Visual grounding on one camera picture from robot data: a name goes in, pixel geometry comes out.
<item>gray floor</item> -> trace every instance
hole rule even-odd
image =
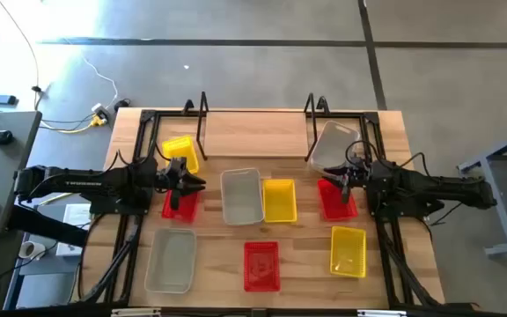
[[[364,38],[355,0],[25,4],[24,10],[18,4],[10,4],[10,9],[16,9],[18,20],[31,30],[40,26],[33,31],[40,38]],[[507,42],[507,1],[367,0],[367,5],[376,41]],[[38,25],[29,19],[29,11],[45,13]],[[18,108],[27,110],[33,104],[28,91],[33,62],[5,18],[0,12],[0,31],[9,34],[0,42],[0,92],[17,94]],[[182,106],[188,98],[198,100],[205,90],[212,107],[302,107],[307,93],[314,92],[326,95],[335,109],[377,108],[365,48],[35,49],[41,86],[48,91],[40,104],[47,119],[83,117],[113,95],[110,84],[93,74],[79,51],[116,81],[119,97],[131,98],[137,107]],[[432,173],[456,175],[457,164],[506,138],[507,49],[378,48],[377,58],[386,105],[403,112],[412,151],[427,155]],[[109,137],[107,128],[74,136],[42,130],[30,163],[100,168]],[[482,250],[504,242],[496,212],[461,208],[433,234],[446,299],[507,313],[507,256],[490,260]]]

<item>gray plastic tray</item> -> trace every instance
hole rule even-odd
[[[220,175],[222,213],[228,225],[251,225],[263,220],[260,172],[255,168]]]
[[[338,122],[328,121],[314,146],[310,157],[310,165],[319,172],[326,167],[333,167],[345,162],[345,150],[355,141],[359,140],[359,132],[350,129]]]
[[[146,291],[178,294],[188,291],[195,271],[196,244],[192,230],[157,230],[146,270]]]

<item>wooden tabletop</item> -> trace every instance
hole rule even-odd
[[[117,150],[131,158],[135,146],[138,120],[142,109],[122,108],[114,126],[106,166]],[[410,158],[408,138],[402,114],[398,111],[378,112],[386,158],[401,163]],[[318,119],[320,131],[329,119]],[[353,119],[334,119],[359,129]],[[196,133],[197,118],[162,118],[158,143]],[[312,125],[306,130],[312,143]],[[144,220],[136,260],[135,276],[130,298],[131,306],[195,306],[195,307],[281,307],[281,308],[387,308],[385,282],[378,251],[377,233],[367,210],[362,189],[352,191],[359,216],[337,223],[320,218],[319,194],[316,182],[320,175],[302,158],[209,158],[200,153],[198,176],[207,181],[201,192],[201,202],[195,221],[181,225],[160,216],[164,196],[153,197],[150,213]],[[164,161],[157,158],[160,167]],[[297,194],[298,221],[295,224],[259,224],[228,226],[223,221],[220,173],[245,167],[259,169],[262,179],[294,179]],[[92,231],[84,259],[84,289],[88,291],[102,276],[111,261],[119,217],[103,217]],[[367,277],[357,279],[329,273],[330,236],[333,225],[365,229],[367,232]],[[162,227],[191,228],[197,235],[195,276],[185,294],[150,293],[144,289],[144,279],[151,250],[153,233]],[[422,285],[440,302],[444,295],[439,283],[430,236],[423,224],[415,219],[400,220],[407,262]],[[279,244],[281,291],[244,291],[244,243],[247,241],[277,241]],[[124,268],[119,281],[123,280]],[[397,294],[401,299],[400,278],[393,271]],[[121,288],[117,283],[117,294]]]

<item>yellow plastic container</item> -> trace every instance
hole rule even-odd
[[[199,161],[193,146],[191,136],[182,136],[162,142],[162,152],[168,159],[176,157],[187,158],[187,169],[191,173],[199,172]]]
[[[365,277],[365,258],[367,255],[365,236],[365,230],[342,226],[332,227],[330,273],[341,276]]]
[[[297,221],[297,197],[294,180],[264,180],[263,210],[265,222]]]

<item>red basket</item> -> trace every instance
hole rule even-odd
[[[329,181],[318,180],[318,190],[322,205],[322,217],[327,221],[340,221],[357,216],[353,195],[348,203],[342,203],[342,190]]]
[[[176,219],[184,223],[192,223],[195,220],[197,212],[197,204],[199,203],[199,192],[180,197],[180,207],[173,210],[169,201],[172,198],[172,191],[168,191],[165,195],[164,208],[162,209],[162,217]]]
[[[281,290],[277,242],[246,242],[244,245],[244,290]]]

